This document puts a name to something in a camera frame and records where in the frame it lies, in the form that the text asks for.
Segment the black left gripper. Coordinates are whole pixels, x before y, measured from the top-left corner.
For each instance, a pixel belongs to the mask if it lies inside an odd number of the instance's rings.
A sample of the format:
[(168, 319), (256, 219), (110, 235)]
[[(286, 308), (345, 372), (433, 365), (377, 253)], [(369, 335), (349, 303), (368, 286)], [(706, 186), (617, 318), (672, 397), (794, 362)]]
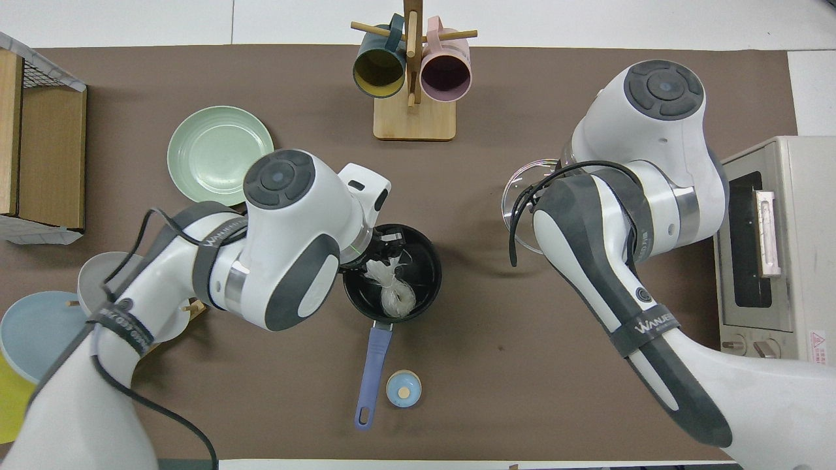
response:
[(364, 251), (374, 254), (374, 260), (382, 264), (400, 262), (405, 251), (406, 239), (401, 225), (381, 225), (370, 229), (370, 241)]

